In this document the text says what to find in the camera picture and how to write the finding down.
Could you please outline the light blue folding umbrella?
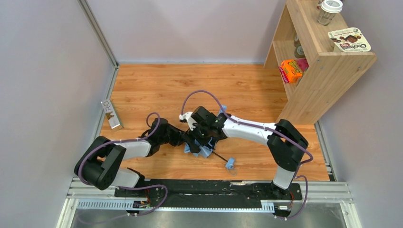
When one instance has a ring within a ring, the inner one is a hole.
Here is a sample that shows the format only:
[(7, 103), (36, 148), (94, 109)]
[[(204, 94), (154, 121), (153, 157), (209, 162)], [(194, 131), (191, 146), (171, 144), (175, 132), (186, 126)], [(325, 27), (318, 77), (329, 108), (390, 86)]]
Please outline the light blue folding umbrella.
[[(223, 107), (220, 109), (217, 115), (214, 113), (209, 112), (206, 108), (199, 106), (192, 114), (192, 118), (197, 122), (195, 125), (196, 126), (203, 126), (203, 127), (208, 127), (212, 128), (215, 125), (215, 121), (217, 120), (218, 117), (223, 116), (223, 112), (226, 111), (227, 107)], [(224, 140), (227, 137), (223, 133), (218, 133), (220, 135), (220, 140)], [(198, 142), (196, 142), (195, 139), (191, 135), (189, 135), (189, 129), (186, 131), (185, 134), (185, 148), (184, 152), (185, 153), (191, 153), (195, 157), (203, 157), (203, 158), (209, 158), (212, 154), (220, 158), (222, 161), (225, 162), (225, 169), (228, 171), (228, 173), (232, 176), (237, 175), (237, 171), (235, 169), (235, 159), (232, 157), (225, 158), (218, 154), (216, 152), (216, 146), (218, 142), (216, 143), (214, 148), (208, 148), (206, 146), (201, 146), (199, 145)]]

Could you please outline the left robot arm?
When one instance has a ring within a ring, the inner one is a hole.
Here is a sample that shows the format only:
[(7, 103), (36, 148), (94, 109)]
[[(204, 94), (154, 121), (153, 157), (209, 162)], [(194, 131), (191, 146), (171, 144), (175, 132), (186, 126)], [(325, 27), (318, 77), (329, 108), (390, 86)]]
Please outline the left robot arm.
[(133, 188), (142, 175), (121, 168), (124, 160), (145, 158), (159, 151), (161, 145), (182, 145), (185, 131), (176, 128), (164, 118), (156, 118), (150, 129), (139, 138), (113, 141), (99, 136), (90, 144), (74, 167), (74, 174), (86, 185), (99, 190), (113, 187)]

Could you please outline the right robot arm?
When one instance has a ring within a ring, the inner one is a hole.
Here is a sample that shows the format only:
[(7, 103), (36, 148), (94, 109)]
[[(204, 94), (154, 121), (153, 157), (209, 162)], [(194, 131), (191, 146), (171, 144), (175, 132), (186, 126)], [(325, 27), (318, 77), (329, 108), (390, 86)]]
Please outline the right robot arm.
[(267, 146), (277, 164), (272, 183), (282, 190), (289, 188), (309, 145), (294, 125), (285, 119), (278, 123), (259, 123), (225, 112), (215, 115), (203, 106), (181, 114), (179, 119), (189, 126), (185, 138), (192, 153), (198, 152), (197, 144), (213, 149), (216, 142), (227, 138), (240, 138)]

